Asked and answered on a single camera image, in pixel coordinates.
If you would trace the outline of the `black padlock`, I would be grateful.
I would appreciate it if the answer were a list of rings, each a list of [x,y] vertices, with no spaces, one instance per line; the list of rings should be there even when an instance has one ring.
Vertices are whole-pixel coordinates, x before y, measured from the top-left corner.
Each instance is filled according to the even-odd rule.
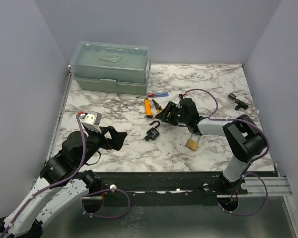
[[[155,123],[157,123],[157,126],[152,127],[146,132],[146,136],[149,136],[152,141],[155,141],[160,136],[160,133],[157,131],[157,128],[160,126],[160,122],[156,120],[150,123],[150,125],[154,125]]]

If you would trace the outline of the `brass padlock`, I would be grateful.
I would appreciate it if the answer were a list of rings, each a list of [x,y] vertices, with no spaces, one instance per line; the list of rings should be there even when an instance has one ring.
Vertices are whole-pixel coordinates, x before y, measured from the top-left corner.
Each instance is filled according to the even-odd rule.
[[[185,147],[192,151],[196,151],[198,148],[200,139],[201,139],[201,136],[191,134],[190,138],[187,140],[185,144]]]

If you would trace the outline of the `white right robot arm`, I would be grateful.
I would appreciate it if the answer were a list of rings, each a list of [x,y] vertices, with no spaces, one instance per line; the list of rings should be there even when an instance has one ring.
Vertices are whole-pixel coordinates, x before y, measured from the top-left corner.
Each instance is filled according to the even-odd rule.
[[[168,102],[155,118],[173,126],[181,124],[197,136],[214,135],[227,139],[233,156],[217,182],[217,187],[224,194],[230,194],[236,189],[237,182],[253,160],[269,145],[263,132],[248,115],[243,114],[235,119],[203,117],[199,115],[191,98],[181,99],[179,104]]]

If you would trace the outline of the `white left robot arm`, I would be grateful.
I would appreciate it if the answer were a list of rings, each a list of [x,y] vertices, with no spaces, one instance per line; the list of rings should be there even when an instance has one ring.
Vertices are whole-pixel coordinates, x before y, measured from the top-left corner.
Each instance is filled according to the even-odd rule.
[[[93,170],[80,172],[82,166],[100,149],[119,151],[127,137],[114,127],[100,131],[80,126],[62,143],[61,150],[49,158],[32,190],[9,216],[0,218],[0,234],[8,238],[38,238],[43,225],[75,200],[103,195],[106,190]]]

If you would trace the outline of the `orange utility knife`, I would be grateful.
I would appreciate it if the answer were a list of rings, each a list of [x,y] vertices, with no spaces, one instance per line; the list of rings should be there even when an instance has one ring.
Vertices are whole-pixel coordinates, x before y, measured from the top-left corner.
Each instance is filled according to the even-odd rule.
[[[153,114],[151,112],[151,107],[148,98],[144,99],[144,106],[145,106],[145,114],[147,118],[153,118]]]

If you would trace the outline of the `red blue screwdriver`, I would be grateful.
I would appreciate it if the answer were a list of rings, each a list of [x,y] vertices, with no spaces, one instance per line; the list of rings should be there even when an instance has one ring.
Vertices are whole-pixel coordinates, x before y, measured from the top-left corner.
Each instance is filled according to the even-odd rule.
[[[169,96],[168,92],[160,92],[160,93],[151,93],[143,96],[136,96],[136,98],[158,98],[158,97],[167,97]]]

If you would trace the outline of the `green plastic toolbox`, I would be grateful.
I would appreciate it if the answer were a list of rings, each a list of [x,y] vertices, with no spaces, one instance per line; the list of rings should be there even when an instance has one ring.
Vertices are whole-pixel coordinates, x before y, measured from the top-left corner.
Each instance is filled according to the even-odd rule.
[[[151,70],[148,46],[81,41],[70,61],[81,89],[145,95]]]

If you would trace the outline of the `black T-shaped connector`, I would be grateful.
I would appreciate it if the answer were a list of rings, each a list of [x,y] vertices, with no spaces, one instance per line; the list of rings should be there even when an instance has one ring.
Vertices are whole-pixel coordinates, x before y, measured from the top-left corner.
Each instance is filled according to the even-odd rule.
[[[233,93],[230,93],[228,95],[228,97],[230,99],[232,99],[235,103],[236,103],[236,106],[235,106],[235,109],[238,111],[239,109],[248,109],[248,105],[246,103],[244,103],[243,101],[241,101],[240,99],[237,98],[237,96]]]

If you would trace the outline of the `yellow handled pliers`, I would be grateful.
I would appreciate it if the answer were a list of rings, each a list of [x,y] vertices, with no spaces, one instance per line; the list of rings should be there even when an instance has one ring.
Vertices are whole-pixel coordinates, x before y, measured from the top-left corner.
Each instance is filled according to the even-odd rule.
[[[154,99],[152,99],[152,102],[157,110],[157,113],[161,113],[163,111],[163,107]]]

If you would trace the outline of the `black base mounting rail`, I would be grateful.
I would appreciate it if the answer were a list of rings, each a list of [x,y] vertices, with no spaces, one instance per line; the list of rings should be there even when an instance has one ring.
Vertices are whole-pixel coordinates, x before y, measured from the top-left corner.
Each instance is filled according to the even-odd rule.
[[[89,195],[100,192],[104,206],[216,206],[217,196],[246,195],[245,180],[231,189],[217,187],[221,172],[97,172],[96,184],[87,178]]]

